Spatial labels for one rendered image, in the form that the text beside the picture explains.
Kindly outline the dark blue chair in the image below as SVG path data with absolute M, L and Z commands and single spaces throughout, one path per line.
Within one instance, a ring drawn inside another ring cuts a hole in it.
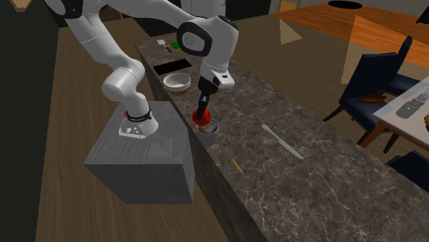
M 416 151 L 398 155 L 386 163 L 429 193 L 429 159 Z
M 400 96 L 419 83 L 417 79 L 399 73 L 412 43 L 413 38 L 407 36 L 398 52 L 362 55 L 339 99 L 340 106 L 323 120 L 326 122 L 345 110 L 365 130 L 357 142 L 361 144 L 377 125 L 373 114 L 386 105 L 384 100 L 362 102 L 361 99 L 384 93 Z

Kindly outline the red round fruit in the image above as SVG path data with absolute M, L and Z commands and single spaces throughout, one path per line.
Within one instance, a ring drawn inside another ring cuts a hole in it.
M 208 109 L 205 109 L 201 119 L 197 118 L 197 110 L 192 114 L 192 121 L 198 126 L 206 126 L 211 121 L 211 115 Z

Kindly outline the grey robot stand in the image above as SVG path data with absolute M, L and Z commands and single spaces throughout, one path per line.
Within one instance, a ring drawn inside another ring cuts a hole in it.
M 151 101 L 159 123 L 145 139 L 119 134 L 119 104 L 84 162 L 126 204 L 190 204 L 195 169 L 188 128 L 169 101 Z

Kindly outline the grey cup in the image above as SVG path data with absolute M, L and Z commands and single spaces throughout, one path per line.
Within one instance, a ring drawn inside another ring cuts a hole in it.
M 212 146 L 216 143 L 219 134 L 219 123 L 215 119 L 204 126 L 197 125 L 197 137 L 204 146 Z

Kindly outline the black flat tablet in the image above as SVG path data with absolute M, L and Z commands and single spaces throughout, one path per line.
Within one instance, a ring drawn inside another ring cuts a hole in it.
M 171 72 L 176 72 L 179 71 L 181 69 L 185 69 L 188 67 L 191 67 L 192 65 L 185 59 L 179 59 L 179 60 L 174 60 L 171 61 L 169 63 L 164 63 L 161 65 L 156 65 L 153 67 L 153 69 L 155 70 L 155 72 L 161 76 L 167 73 L 171 73 Z

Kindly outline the white and brown bowl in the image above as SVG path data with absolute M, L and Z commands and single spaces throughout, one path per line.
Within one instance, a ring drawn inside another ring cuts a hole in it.
M 185 73 L 169 74 L 164 78 L 163 83 L 167 92 L 174 96 L 182 96 L 190 88 L 190 76 Z

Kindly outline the white dining table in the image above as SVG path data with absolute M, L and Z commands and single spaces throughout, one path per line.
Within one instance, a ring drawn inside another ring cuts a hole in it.
M 373 113 L 377 123 L 360 144 L 366 148 L 385 129 L 406 138 L 429 151 L 429 131 L 425 117 L 429 115 L 429 76 Z

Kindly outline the silver knife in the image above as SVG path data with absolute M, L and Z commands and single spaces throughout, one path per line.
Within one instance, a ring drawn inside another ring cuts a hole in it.
M 299 154 L 295 149 L 293 149 L 288 143 L 286 143 L 282 138 L 280 138 L 273 130 L 271 130 L 266 124 L 262 124 L 261 128 L 267 131 L 269 134 L 271 134 L 274 138 L 278 140 L 278 143 L 282 145 L 285 149 L 287 149 L 292 155 L 297 157 L 300 160 L 303 160 L 304 157 Z

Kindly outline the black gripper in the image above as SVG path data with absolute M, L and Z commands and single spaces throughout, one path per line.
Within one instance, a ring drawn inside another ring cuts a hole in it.
M 210 95 L 217 93 L 218 86 L 201 76 L 199 78 L 198 88 L 201 91 L 201 95 L 197 105 L 197 118 L 201 119 L 205 109 L 207 109 Z

